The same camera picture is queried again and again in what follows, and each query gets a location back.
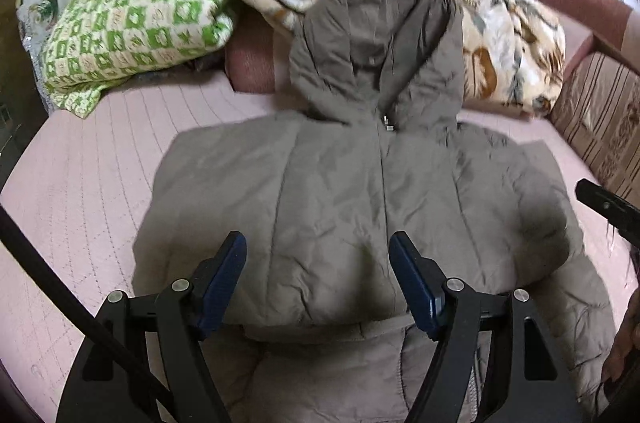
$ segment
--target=sofa arm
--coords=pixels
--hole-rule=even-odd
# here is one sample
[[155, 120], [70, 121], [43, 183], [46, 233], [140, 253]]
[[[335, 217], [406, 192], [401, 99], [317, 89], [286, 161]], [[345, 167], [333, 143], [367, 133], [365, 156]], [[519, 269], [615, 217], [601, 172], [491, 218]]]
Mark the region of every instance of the sofa arm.
[[620, 0], [539, 0], [569, 15], [621, 51], [632, 9]]

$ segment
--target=jacket hood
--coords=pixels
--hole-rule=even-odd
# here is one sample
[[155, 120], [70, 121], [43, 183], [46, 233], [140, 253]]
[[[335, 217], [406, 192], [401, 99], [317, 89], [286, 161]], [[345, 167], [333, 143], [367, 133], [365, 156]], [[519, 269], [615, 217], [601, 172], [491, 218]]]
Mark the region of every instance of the jacket hood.
[[291, 81], [315, 116], [396, 130], [456, 121], [462, 12], [454, 0], [319, 0], [290, 54]]

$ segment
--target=striped fabric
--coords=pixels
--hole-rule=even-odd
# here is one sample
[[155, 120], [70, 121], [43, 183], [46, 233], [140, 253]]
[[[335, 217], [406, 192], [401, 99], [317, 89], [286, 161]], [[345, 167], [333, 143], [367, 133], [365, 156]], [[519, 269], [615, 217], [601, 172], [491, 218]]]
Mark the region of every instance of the striped fabric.
[[246, 6], [225, 45], [225, 72], [236, 92], [291, 94], [291, 37], [274, 31], [255, 9]]
[[607, 190], [640, 207], [640, 76], [590, 54], [562, 89], [551, 122]]

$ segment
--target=metal screw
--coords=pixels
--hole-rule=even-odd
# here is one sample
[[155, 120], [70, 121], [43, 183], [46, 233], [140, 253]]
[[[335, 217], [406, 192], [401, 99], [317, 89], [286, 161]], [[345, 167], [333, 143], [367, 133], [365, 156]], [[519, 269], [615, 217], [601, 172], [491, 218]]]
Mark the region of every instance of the metal screw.
[[450, 278], [447, 280], [447, 287], [452, 291], [462, 291], [465, 288], [465, 283], [459, 278]]
[[526, 302], [529, 300], [529, 293], [524, 291], [524, 289], [516, 289], [516, 291], [513, 292], [513, 296], [520, 302]]
[[189, 287], [189, 281], [186, 278], [178, 278], [173, 284], [171, 284], [171, 289], [177, 291], [185, 291]]
[[116, 302], [120, 302], [123, 296], [122, 291], [116, 289], [116, 291], [112, 291], [107, 295], [107, 300], [112, 304], [115, 304]]

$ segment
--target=pink bed sheet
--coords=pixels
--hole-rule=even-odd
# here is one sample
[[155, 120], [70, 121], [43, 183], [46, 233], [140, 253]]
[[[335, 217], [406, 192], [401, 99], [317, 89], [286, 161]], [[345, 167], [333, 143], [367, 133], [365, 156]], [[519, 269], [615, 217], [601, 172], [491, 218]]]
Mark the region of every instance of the pink bed sheet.
[[[156, 168], [174, 136], [297, 106], [300, 102], [290, 96], [234, 93], [222, 72], [122, 87], [85, 120], [67, 111], [52, 114], [15, 167], [0, 201], [95, 313], [114, 289], [132, 295], [132, 241], [151, 198]], [[580, 178], [593, 180], [546, 120], [523, 123], [472, 112], [461, 113], [461, 119], [519, 142], [544, 140], [570, 190]], [[574, 209], [619, 324], [637, 284], [628, 246], [575, 200]], [[0, 284], [0, 359], [41, 418], [53, 422], [81, 333], [6, 251], [0, 251]]]

